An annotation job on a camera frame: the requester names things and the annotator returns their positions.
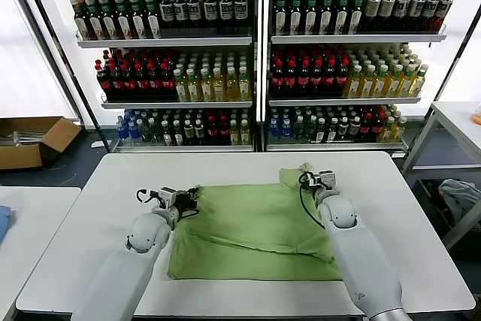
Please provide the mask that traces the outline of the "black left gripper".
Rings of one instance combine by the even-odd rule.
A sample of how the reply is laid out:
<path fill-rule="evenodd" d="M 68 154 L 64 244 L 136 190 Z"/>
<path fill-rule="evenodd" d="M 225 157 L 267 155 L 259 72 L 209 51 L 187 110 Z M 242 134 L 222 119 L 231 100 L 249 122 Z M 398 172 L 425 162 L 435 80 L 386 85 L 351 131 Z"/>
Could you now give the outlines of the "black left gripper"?
<path fill-rule="evenodd" d="M 194 186 L 188 190 L 177 191 L 175 195 L 175 207 L 179 213 L 197 209 L 197 201 L 202 196 L 203 187 Z"/>

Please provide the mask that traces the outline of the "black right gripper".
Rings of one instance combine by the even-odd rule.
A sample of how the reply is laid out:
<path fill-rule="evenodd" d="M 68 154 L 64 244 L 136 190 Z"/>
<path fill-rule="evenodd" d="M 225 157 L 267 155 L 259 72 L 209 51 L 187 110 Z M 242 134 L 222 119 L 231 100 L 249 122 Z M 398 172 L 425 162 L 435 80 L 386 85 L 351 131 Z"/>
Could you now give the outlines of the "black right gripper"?
<path fill-rule="evenodd" d="M 298 182 L 305 189 L 312 189 L 319 186 L 319 175 L 311 171 L 305 171 L 299 176 Z"/>

